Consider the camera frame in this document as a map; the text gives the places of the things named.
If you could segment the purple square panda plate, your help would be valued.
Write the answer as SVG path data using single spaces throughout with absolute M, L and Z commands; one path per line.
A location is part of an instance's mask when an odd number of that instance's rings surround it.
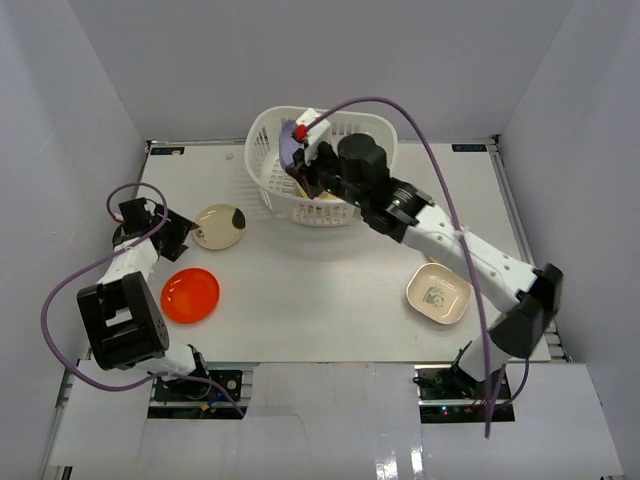
M 304 163 L 304 147 L 295 138 L 296 128 L 294 120 L 287 120 L 279 134 L 279 162 L 287 174 Z

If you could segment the beige round plate black spot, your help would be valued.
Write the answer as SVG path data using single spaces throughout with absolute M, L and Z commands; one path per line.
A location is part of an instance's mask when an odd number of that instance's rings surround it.
M 196 220 L 194 241 L 207 250 L 219 251 L 238 243 L 246 230 L 246 217 L 236 206 L 215 204 L 205 208 Z

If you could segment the cream square panda plate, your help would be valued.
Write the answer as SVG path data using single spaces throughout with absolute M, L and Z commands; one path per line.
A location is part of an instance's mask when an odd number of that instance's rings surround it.
M 409 305 L 428 319 L 451 325 L 464 315 L 471 285 L 449 268 L 436 262 L 422 265 L 406 287 Z

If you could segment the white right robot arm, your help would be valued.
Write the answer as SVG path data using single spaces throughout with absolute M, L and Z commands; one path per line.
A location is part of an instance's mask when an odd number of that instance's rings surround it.
M 509 360 L 531 356 L 560 307 L 564 275 L 558 267 L 517 260 L 464 230 L 452 210 L 392 177 L 385 150 L 367 134 L 348 135 L 333 147 L 326 141 L 309 146 L 283 132 L 279 157 L 309 197 L 327 192 L 356 207 L 371 229 L 443 262 L 499 311 L 493 323 L 481 323 L 480 336 L 445 375 L 459 396 L 477 397 Z

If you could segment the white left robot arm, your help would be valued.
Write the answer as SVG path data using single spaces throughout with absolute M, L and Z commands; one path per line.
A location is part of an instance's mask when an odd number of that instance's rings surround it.
M 77 294 L 93 356 L 106 371 L 161 373 L 188 398 L 202 398 L 212 378 L 204 359 L 195 347 L 170 342 L 147 283 L 160 258 L 174 262 L 187 250 L 185 240 L 197 225 L 146 198 L 119 207 L 122 222 L 112 239 L 116 257 L 97 284 Z

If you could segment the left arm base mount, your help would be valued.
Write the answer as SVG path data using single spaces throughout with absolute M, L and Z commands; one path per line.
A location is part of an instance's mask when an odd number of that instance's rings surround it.
M 157 380 L 148 407 L 149 419 L 241 420 L 248 400 L 243 393 L 244 372 L 213 369 L 209 378 L 223 388 L 200 382 Z

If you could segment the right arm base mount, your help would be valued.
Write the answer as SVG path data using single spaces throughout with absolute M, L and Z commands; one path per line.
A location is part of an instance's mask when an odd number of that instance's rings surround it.
M 420 420 L 426 424 L 484 423 L 485 405 L 494 400 L 491 422 L 515 421 L 511 392 L 505 372 L 494 371 L 487 382 L 478 382 L 459 367 L 468 343 L 452 364 L 415 366 Z

